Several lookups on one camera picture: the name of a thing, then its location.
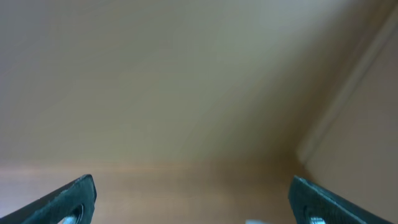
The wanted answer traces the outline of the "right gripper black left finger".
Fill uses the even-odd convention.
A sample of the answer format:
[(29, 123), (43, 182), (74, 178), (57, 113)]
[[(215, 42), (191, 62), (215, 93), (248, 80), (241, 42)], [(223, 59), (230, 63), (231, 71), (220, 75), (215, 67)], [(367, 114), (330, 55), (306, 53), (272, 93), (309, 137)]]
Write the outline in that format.
[(97, 198), (93, 176), (85, 174), (38, 200), (1, 218), (1, 223), (90, 224)]

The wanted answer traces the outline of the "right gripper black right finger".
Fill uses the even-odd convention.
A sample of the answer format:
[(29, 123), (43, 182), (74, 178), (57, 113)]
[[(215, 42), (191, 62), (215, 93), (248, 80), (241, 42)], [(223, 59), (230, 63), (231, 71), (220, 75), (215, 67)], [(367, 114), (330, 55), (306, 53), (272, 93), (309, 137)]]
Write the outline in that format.
[(298, 224), (392, 224), (299, 176), (292, 180), (288, 199)]

